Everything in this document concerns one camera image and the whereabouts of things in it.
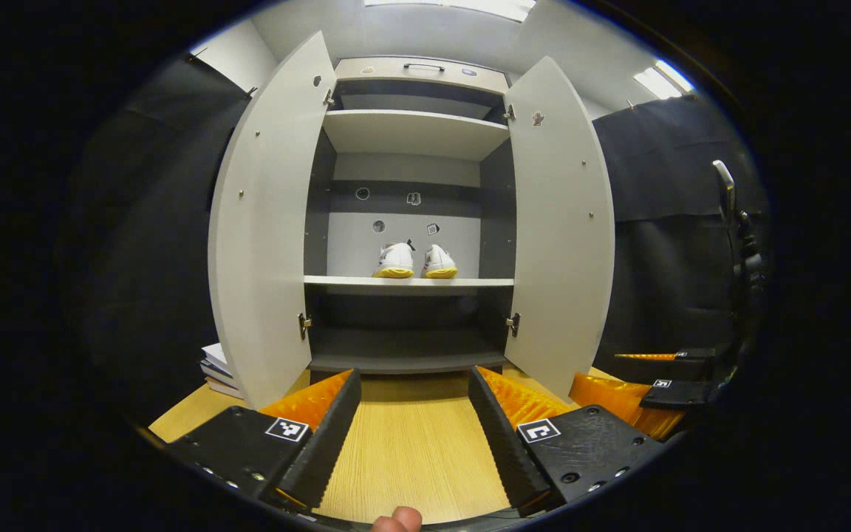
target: wooden tabletop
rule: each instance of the wooden tabletop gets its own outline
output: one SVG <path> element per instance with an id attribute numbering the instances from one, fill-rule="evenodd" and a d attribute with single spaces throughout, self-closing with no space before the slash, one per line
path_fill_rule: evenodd
<path id="1" fill-rule="evenodd" d="M 504 374 L 557 398 L 510 364 Z M 590 374 L 614 378 L 595 368 Z M 309 382 L 310 374 L 304 371 L 288 393 Z M 422 512 L 423 523 L 432 523 L 510 507 L 482 425 L 468 400 L 467 373 L 364 375 L 361 388 L 357 414 L 324 501 L 314 512 L 374 522 L 395 506 L 407 505 Z M 171 442 L 232 405 L 245 406 L 245 402 L 203 384 L 149 430 Z"/>

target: book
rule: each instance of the book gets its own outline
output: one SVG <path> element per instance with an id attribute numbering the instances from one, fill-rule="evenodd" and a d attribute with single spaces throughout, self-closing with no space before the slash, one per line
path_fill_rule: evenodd
<path id="1" fill-rule="evenodd" d="M 225 353 L 222 352 L 222 344 L 212 344 L 202 348 L 205 353 L 205 360 L 210 361 L 213 366 L 221 369 L 225 373 L 232 375 L 232 370 L 229 369 L 229 363 L 225 360 Z"/>
<path id="2" fill-rule="evenodd" d="M 216 364 L 212 364 L 209 360 L 203 359 L 199 361 L 199 367 L 202 368 L 202 373 L 215 378 L 216 380 L 222 381 L 227 385 L 239 387 L 236 380 L 232 377 L 232 374 L 217 368 Z"/>
<path id="3" fill-rule="evenodd" d="M 208 376 L 205 378 L 205 381 L 206 383 L 209 383 L 209 388 L 213 391 L 226 394 L 227 396 L 232 396 L 234 398 L 242 398 L 242 393 L 239 390 L 223 383 L 222 381 L 217 381 L 215 378 Z"/>

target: ceiling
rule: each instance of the ceiling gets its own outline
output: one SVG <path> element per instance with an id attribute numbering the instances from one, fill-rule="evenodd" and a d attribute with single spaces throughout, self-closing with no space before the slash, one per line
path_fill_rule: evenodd
<path id="1" fill-rule="evenodd" d="M 539 0 L 524 23 L 455 7 L 364 7 L 363 0 L 287 0 L 251 20 L 278 61 L 322 30 L 334 61 L 412 55 L 523 74 L 550 56 L 584 103 L 605 112 L 627 107 L 626 100 L 655 100 L 632 80 L 655 64 L 655 55 L 614 24 L 564 0 Z"/>

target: shoe pair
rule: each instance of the shoe pair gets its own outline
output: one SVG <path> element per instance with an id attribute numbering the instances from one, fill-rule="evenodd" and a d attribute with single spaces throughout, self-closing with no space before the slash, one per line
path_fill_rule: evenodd
<path id="1" fill-rule="evenodd" d="M 425 254 L 423 277 L 426 279 L 452 279 L 459 272 L 452 257 L 438 245 L 432 245 Z M 413 275 L 412 246 L 408 243 L 398 243 L 382 250 L 379 255 L 379 268 L 372 276 L 405 279 Z"/>

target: cabinet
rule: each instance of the cabinet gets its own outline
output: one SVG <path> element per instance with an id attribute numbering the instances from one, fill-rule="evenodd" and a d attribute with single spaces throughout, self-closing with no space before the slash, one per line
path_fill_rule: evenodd
<path id="1" fill-rule="evenodd" d="M 551 58 L 511 87 L 445 60 L 334 70 L 317 33 L 259 93 L 227 148 L 209 233 L 219 340 L 250 406 L 304 367 L 504 359 L 567 394 L 600 341 L 614 217 L 587 111 Z M 379 248 L 408 239 L 416 270 L 439 243 L 459 275 L 373 279 Z"/>

